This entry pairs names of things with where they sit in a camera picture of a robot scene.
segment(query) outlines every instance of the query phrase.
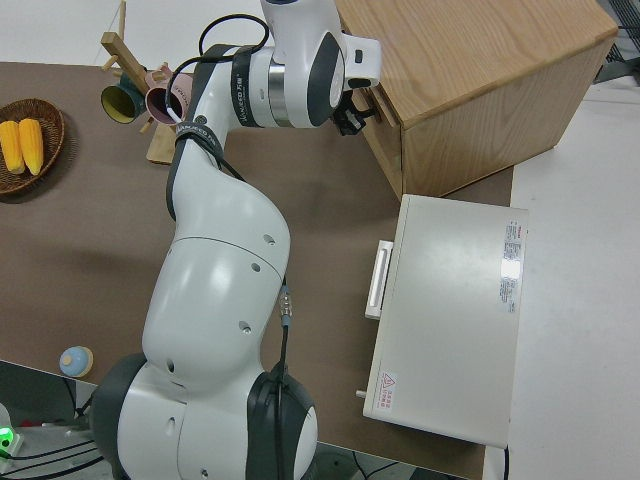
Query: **wooden base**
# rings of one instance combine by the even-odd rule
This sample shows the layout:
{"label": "wooden base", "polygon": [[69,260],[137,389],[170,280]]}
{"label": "wooden base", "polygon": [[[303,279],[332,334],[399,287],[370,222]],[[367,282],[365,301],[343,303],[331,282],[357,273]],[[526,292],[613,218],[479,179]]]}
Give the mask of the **wooden base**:
{"label": "wooden base", "polygon": [[147,160],[162,165],[171,165],[175,152],[176,132],[169,125],[159,123],[147,150]]}

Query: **wooden cabinet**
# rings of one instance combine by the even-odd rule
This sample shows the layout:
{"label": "wooden cabinet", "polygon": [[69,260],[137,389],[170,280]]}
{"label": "wooden cabinet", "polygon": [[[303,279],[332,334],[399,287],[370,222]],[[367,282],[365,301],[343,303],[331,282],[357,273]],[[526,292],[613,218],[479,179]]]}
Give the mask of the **wooden cabinet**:
{"label": "wooden cabinet", "polygon": [[617,26],[595,0],[336,0],[382,44],[364,129],[398,197],[442,196],[555,146]]}

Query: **brown table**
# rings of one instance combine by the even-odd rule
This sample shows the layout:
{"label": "brown table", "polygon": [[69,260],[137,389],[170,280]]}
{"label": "brown table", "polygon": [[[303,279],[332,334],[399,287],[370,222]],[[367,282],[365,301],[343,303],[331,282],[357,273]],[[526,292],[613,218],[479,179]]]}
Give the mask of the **brown table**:
{"label": "brown table", "polygon": [[[144,122],[118,125],[99,93],[99,68],[0,63],[0,105],[39,97],[62,110],[67,140],[33,191],[0,203],[0,358],[59,373],[72,345],[94,352],[86,378],[99,383],[141,333],[174,223],[165,206],[166,166],[145,160]],[[377,322],[364,307],[379,239],[393,240],[399,203],[361,136],[317,130],[244,130],[227,159],[280,208],[291,230],[287,278],[294,295],[291,373],[316,401],[319,439],[429,469],[480,479],[484,447],[362,416]],[[508,205],[511,172],[452,197]],[[280,342],[263,342],[270,368]]]}

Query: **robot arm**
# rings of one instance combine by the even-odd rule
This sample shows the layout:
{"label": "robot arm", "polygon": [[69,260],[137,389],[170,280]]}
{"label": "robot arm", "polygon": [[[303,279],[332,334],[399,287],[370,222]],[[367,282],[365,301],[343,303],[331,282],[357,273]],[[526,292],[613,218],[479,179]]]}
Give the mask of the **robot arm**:
{"label": "robot arm", "polygon": [[354,80],[377,82],[380,49],[341,32],[333,0],[262,7],[275,47],[214,46],[205,57],[233,61],[196,68],[167,183],[176,233],[147,314],[144,356],[116,365],[94,396],[96,443],[117,480],[297,480],[313,458],[311,399],[292,377],[283,383],[281,365],[267,373],[260,362],[289,230],[273,203],[224,174],[220,161],[231,129],[324,123]]}

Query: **drawer handle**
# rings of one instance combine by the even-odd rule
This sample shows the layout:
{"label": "drawer handle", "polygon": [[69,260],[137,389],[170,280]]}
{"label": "drawer handle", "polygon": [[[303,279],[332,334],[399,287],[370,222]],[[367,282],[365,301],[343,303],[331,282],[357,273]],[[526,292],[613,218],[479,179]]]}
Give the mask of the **drawer handle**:
{"label": "drawer handle", "polygon": [[380,240],[378,243],[378,253],[376,254],[376,261],[373,266],[369,297],[367,298],[367,308],[364,312],[365,317],[373,320],[380,320],[380,315],[382,314],[382,300],[387,285],[387,274],[389,273],[392,250],[393,242]]}

